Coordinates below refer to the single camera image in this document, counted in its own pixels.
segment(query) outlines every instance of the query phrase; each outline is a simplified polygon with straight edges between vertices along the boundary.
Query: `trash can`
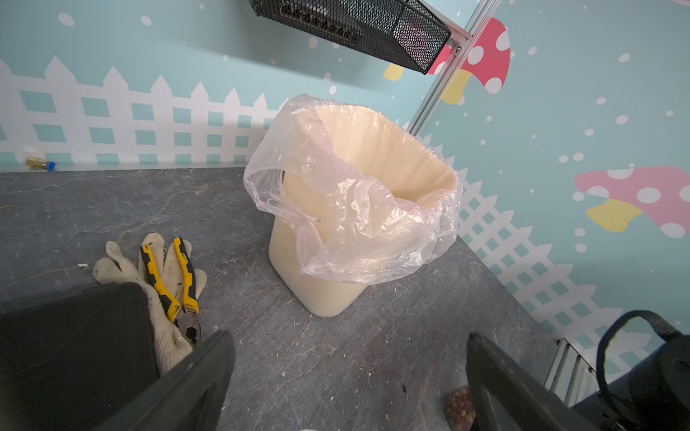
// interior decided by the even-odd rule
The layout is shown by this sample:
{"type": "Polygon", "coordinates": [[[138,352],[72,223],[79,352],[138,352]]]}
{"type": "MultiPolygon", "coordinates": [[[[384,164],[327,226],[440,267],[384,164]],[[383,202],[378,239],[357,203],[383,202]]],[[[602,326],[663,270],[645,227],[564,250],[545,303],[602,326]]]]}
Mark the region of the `trash can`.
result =
{"type": "Polygon", "coordinates": [[[288,101],[244,185],[257,208],[276,216],[273,267],[321,317],[436,259],[457,234],[457,172],[364,106],[305,94],[288,101]]]}

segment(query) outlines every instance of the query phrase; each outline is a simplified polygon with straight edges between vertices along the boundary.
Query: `metal wire basket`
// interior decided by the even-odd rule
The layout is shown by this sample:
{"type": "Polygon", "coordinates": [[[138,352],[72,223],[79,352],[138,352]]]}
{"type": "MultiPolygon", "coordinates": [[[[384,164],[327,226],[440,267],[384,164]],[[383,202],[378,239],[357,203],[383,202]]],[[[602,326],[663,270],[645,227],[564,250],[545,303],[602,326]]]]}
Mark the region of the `metal wire basket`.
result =
{"type": "Polygon", "coordinates": [[[451,31],[418,0],[249,0],[270,18],[426,74],[451,31]]]}

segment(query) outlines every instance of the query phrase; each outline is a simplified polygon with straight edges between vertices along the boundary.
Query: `marble surface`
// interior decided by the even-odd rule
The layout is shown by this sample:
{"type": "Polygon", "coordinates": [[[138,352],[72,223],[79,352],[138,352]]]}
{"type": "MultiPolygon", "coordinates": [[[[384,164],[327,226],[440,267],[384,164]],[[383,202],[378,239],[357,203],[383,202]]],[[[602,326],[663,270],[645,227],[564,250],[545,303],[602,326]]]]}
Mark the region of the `marble surface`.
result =
{"type": "Polygon", "coordinates": [[[219,430],[447,431],[443,399],[467,382],[472,331],[544,380],[556,345],[460,239],[339,316],[310,315],[268,261],[273,216],[242,172],[0,174],[0,301],[93,283],[79,264],[108,240],[130,259],[149,232],[192,241],[208,273],[202,331],[230,330],[237,347],[219,430]]]}

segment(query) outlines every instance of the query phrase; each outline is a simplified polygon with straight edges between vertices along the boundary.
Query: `plastic bag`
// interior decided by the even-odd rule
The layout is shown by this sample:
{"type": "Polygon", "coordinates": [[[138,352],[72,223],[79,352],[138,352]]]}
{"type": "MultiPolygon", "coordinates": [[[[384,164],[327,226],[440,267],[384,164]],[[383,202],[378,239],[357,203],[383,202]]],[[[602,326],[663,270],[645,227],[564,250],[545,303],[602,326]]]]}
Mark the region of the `plastic bag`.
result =
{"type": "Polygon", "coordinates": [[[457,172],[384,115],[306,94],[285,103],[244,171],[261,211],[297,237],[303,274],[376,284],[455,241],[457,172]]]}

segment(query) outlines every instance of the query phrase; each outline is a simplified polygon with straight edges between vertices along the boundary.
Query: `pliers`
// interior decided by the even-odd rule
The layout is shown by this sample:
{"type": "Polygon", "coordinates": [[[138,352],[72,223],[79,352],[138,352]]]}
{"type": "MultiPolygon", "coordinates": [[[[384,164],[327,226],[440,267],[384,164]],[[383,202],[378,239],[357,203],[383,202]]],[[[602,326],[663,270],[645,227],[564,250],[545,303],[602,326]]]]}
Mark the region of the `pliers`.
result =
{"type": "Polygon", "coordinates": [[[201,326],[197,317],[199,314],[199,302],[197,301],[197,280],[194,275],[194,267],[192,267],[182,238],[175,238],[172,242],[172,247],[175,247],[177,260],[184,276],[182,304],[163,284],[153,251],[148,244],[141,246],[141,257],[145,264],[144,272],[148,283],[158,292],[163,311],[166,313],[168,320],[179,328],[179,331],[191,342],[192,347],[196,347],[197,340],[201,338],[201,326]]]}

